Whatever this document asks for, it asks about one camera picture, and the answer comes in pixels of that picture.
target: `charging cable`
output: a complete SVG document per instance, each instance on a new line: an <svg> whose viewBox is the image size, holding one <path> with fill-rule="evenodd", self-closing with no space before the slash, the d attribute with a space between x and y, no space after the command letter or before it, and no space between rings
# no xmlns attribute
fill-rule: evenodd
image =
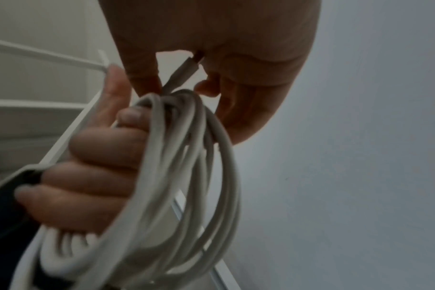
<svg viewBox="0 0 435 290"><path fill-rule="evenodd" d="M232 144L199 95L185 89L172 92L197 71L202 57L187 59L161 96L147 94L136 103L152 109L149 137L133 195L112 224L101 236L42 225L15 269L11 290L32 290L38 261L48 275L75 281L73 290L98 290L105 285L170 290L182 288L222 259L240 214ZM172 117L168 128L166 112ZM222 161L222 186L215 212L201 232L215 142ZM184 212L173 234L155 246L146 245L186 183Z"/></svg>

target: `dark fabric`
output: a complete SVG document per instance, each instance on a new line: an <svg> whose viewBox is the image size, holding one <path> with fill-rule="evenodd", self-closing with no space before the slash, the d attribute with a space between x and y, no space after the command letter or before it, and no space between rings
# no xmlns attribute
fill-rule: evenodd
<svg viewBox="0 0 435 290"><path fill-rule="evenodd" d="M13 191L21 184L36 184L40 178L41 172L24 171L0 188L0 290L9 288L15 267L39 228L15 201ZM38 263L34 285L41 290L63 290L72 283L47 276Z"/></svg>

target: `white cable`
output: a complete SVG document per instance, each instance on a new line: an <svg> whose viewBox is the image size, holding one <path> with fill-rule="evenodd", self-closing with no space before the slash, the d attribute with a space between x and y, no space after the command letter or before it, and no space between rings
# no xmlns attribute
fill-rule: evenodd
<svg viewBox="0 0 435 290"><path fill-rule="evenodd" d="M180 75L196 70L192 65L186 67L189 69L182 68ZM197 94L190 90L167 94L185 81L180 77L176 80L170 82L171 89L164 88L165 95L147 94L137 103L152 108L152 119L135 190L122 212L100 237L41 226L17 265L11 290L32 289L38 259L46 274L75 281L73 290L98 290L107 284L130 290L179 289L222 259L235 235L240 213L240 184L232 144ZM166 111L172 116L169 128ZM221 154L222 187L213 217L199 235L214 141ZM187 178L185 209L176 230L160 244L146 246L145 240ZM186 262L192 265L172 273Z"/></svg>

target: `skin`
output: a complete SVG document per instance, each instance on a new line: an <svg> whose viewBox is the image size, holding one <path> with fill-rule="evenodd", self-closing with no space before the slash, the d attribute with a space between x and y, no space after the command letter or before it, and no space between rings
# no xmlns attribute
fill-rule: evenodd
<svg viewBox="0 0 435 290"><path fill-rule="evenodd" d="M87 127L69 144L72 158L39 185L16 190L41 223L101 233L134 188L150 112L127 108L161 90L156 52L202 51L207 80L195 91L220 95L216 110L234 144L259 131L285 99L315 37L320 0L100 0L125 71L112 65ZM117 120L123 128L111 129Z"/></svg>

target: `white frame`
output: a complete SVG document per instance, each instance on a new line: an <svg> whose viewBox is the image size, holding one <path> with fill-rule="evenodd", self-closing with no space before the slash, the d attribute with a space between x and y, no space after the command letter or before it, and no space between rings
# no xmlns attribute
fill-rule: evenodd
<svg viewBox="0 0 435 290"><path fill-rule="evenodd" d="M0 40L0 52L14 54L25 57L32 57L40 60L46 60L50 62L66 64L70 66L82 67L91 70L98 70L102 72L106 72L110 61L106 55L106 53L102 50L99 50L99 56L101 59L101 63L90 61L87 59L77 58L65 54L57 54L54 52L37 49L34 47L29 47L25 45L10 43L6 41ZM76 119L69 125L69 127L65 130L65 132L61 135L61 137L56 141L56 143L52 146L52 148L46 153L46 155L42 158L39 163L39 167L48 167L50 164L56 163L63 153L66 151L69 139L73 136L83 125L84 121L89 116L89 113L92 111L92 108L97 103L101 95L101 92L97 92L97 94L90 100L88 104L67 104L67 103L58 103L58 102L35 102L35 101L6 101L0 100L0 107L42 107L42 106L53 106L53 107L67 107L67 106L75 106L73 108L81 108L81 113L76 117ZM4 184L18 172L12 174L11 176L5 178L0 182ZM185 205L185 196L182 191L179 191L174 203L172 204L172 209L178 219L181 217L184 211ZM241 290L238 283L234 279L232 273L228 269L226 263L221 260L219 261L209 272L211 279L213 280L216 289L219 290Z"/></svg>

